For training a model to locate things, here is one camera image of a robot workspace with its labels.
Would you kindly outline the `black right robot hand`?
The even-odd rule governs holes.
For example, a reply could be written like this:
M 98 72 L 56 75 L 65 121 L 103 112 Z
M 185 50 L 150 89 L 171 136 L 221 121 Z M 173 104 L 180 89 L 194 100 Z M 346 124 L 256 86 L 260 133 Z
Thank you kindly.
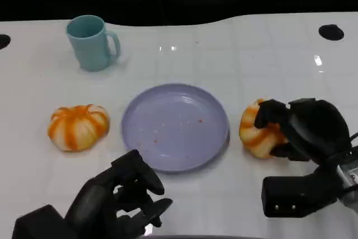
M 322 165 L 339 163 L 353 149 L 345 119 L 328 101 L 307 98 L 285 104 L 270 99 L 259 106 L 254 126 L 277 125 L 287 140 L 274 146 L 272 156 Z

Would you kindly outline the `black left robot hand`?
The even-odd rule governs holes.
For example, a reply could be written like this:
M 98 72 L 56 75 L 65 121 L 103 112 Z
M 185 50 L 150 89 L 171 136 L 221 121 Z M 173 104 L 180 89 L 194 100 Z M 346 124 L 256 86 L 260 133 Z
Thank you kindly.
M 83 185 L 65 220 L 79 238 L 138 238 L 149 224 L 159 228 L 173 203 L 150 193 L 163 195 L 164 186 L 134 149 Z

